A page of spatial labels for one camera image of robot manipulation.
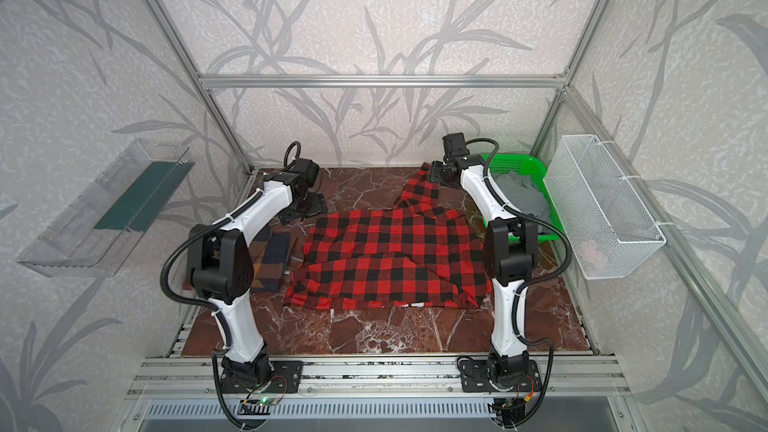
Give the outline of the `red black plaid shirt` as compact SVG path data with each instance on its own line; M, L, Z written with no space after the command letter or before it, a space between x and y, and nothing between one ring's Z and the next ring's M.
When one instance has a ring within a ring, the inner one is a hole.
M463 212L439 206L424 164L389 209L321 217L285 295L290 306L475 309L492 291L483 243Z

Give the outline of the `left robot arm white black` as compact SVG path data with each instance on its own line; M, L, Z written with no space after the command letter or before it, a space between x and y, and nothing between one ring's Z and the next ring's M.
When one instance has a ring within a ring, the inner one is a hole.
M189 281L213 307L224 341L222 365L230 377L254 385L271 379L266 343L250 303L255 272L249 246L274 217L287 224L327 211L323 195L312 190L319 173L314 161L296 158L266 175L263 186L218 225L197 225L190 232L194 241L187 249Z

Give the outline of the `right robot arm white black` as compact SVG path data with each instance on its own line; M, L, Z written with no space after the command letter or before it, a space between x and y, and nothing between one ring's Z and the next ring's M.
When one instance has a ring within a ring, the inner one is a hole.
M490 172L490 157L469 151L462 133L442 138L444 157L434 161L429 180L460 187L475 202L486 223L483 259L494 294L494 328L484 366L466 365L470 374L466 391L532 392L538 378L528 345L521 339L525 325L525 291L519 287L532 278L538 267L539 226L519 216Z

